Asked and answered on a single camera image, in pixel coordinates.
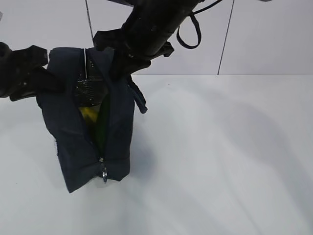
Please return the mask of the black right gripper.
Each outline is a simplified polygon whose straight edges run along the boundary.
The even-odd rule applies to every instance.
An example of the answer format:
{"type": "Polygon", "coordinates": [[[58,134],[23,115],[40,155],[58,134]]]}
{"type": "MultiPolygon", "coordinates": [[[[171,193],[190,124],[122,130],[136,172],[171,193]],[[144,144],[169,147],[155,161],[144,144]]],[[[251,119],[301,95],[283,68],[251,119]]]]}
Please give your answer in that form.
{"type": "Polygon", "coordinates": [[[168,41],[173,33],[172,14],[131,14],[121,28],[97,31],[93,42],[97,51],[114,49],[109,75],[112,81],[117,81],[148,68],[155,58],[169,57],[174,52],[168,41]]]}

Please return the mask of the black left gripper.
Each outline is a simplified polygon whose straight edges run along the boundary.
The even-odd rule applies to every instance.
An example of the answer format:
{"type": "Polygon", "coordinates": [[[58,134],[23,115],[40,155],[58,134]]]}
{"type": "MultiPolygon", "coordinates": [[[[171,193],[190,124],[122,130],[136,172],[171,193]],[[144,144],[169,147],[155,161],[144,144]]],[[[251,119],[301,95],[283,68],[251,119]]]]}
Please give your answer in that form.
{"type": "Polygon", "coordinates": [[[64,83],[44,68],[47,50],[35,45],[11,50],[0,43],[0,96],[17,101],[34,97],[38,92],[62,93],[64,83]]]}

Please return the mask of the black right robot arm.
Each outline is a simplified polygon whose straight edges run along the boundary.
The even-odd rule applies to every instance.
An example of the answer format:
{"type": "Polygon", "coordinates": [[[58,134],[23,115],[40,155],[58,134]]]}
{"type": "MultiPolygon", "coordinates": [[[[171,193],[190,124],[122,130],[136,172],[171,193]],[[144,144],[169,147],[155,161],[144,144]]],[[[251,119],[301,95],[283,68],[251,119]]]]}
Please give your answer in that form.
{"type": "Polygon", "coordinates": [[[184,48],[197,48],[198,45],[188,45],[182,40],[180,25],[189,17],[197,33],[197,43],[201,43],[201,29],[195,15],[212,8],[219,1],[194,10],[199,3],[198,0],[119,0],[118,4],[133,8],[129,17],[120,28],[97,31],[93,38],[98,51],[114,50],[110,77],[119,80],[149,67],[155,58],[169,57],[174,52],[168,41],[173,34],[184,48]]]}

